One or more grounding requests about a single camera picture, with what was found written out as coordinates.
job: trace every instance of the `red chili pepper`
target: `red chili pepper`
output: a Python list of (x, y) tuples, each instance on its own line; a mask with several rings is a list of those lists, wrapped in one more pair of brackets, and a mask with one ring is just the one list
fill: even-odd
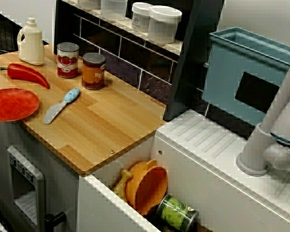
[(7, 70), (11, 79), (35, 82), (49, 89), (47, 80), (39, 72), (27, 66), (12, 63), (8, 67), (0, 67), (0, 70)]

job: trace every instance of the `blue knife handle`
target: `blue knife handle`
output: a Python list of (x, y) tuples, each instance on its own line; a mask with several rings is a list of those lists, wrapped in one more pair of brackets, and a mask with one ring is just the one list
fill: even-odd
[(79, 88), (73, 88), (66, 94), (66, 96), (64, 96), (63, 100), (67, 101), (68, 103), (71, 103), (77, 98), (78, 94)]

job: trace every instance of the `white faucet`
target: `white faucet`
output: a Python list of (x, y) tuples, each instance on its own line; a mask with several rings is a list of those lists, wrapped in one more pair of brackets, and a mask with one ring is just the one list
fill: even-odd
[(237, 166), (252, 176), (265, 175), (268, 163), (278, 170), (290, 169), (290, 68), (262, 123), (236, 159)]

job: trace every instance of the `toy knife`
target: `toy knife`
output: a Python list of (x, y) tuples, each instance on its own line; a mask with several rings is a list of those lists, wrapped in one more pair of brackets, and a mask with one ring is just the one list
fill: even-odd
[(73, 88), (64, 96), (62, 103), (51, 106), (44, 116), (44, 124), (50, 124), (66, 104), (73, 102), (78, 95), (79, 88)]

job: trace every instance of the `green can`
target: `green can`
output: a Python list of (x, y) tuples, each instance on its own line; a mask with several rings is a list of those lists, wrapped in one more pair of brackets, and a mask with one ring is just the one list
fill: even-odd
[(182, 232), (188, 232), (198, 216), (199, 212), (169, 194), (162, 199), (157, 209), (158, 218)]

